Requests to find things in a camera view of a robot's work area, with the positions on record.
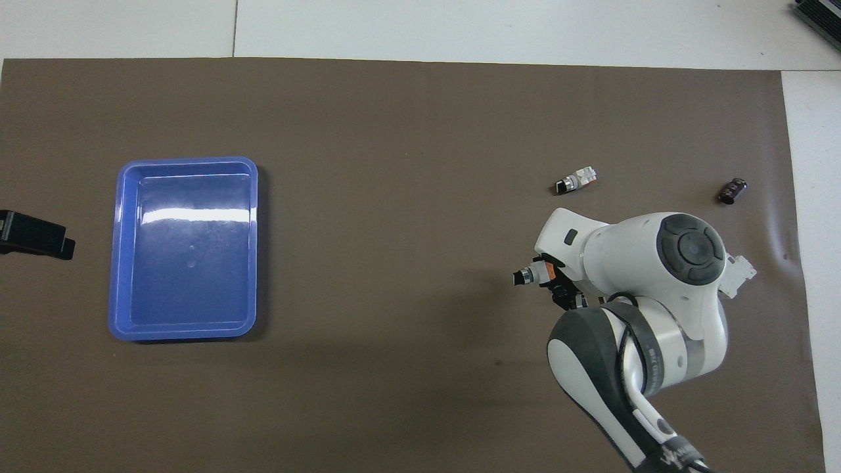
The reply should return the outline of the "blue plastic tray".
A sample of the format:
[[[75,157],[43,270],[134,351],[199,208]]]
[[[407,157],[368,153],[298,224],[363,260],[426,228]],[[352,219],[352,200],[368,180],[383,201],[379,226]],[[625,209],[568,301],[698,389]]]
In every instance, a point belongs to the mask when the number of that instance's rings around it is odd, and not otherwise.
[[[254,327],[259,179],[243,156],[123,165],[108,300],[115,338],[237,338]]]

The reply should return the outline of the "small dark brown component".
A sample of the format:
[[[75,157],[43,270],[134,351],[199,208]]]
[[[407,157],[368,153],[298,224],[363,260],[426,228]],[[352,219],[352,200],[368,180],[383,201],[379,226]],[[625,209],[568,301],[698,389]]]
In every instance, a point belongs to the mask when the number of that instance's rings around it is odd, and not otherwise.
[[[734,177],[718,192],[716,200],[724,206],[732,206],[739,195],[748,188],[748,182],[740,177]]]

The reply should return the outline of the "white switch green block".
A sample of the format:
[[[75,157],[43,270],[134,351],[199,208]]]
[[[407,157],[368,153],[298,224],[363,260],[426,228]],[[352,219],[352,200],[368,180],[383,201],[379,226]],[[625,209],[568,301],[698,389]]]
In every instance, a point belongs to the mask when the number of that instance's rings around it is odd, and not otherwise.
[[[597,171],[591,166],[577,169],[555,183],[555,194],[563,195],[576,192],[597,180]]]

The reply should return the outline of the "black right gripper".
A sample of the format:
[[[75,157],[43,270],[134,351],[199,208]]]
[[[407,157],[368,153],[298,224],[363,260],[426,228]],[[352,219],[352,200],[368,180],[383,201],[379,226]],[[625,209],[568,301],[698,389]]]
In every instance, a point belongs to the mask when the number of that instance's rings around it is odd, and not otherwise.
[[[559,268],[550,261],[544,261],[544,287],[553,287],[553,302],[565,311],[589,307],[585,294],[572,281],[558,279]]]

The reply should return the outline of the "dark grey ribbed device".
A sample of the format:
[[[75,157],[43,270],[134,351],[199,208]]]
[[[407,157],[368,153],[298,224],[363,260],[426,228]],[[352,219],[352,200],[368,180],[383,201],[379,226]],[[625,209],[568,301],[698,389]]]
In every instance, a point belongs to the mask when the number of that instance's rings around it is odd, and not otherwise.
[[[827,35],[841,37],[841,0],[795,0],[795,13]]]

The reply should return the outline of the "brown table mat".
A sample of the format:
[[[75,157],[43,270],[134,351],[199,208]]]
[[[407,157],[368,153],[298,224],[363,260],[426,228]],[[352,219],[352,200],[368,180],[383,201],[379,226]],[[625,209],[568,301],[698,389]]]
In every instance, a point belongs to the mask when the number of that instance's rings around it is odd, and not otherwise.
[[[823,473],[788,137],[770,71],[6,60],[0,208],[76,252],[0,256],[0,473],[627,473],[511,282],[558,207],[686,212],[754,264],[723,365],[652,402],[721,473]],[[212,156],[260,173],[255,326],[118,340],[118,172]]]

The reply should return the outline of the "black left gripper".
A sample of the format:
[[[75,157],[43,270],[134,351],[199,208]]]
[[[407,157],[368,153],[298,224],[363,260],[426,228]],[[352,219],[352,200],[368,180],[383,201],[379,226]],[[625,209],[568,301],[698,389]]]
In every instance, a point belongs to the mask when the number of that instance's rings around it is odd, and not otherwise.
[[[76,242],[66,227],[12,210],[0,210],[0,254],[33,254],[69,261]]]

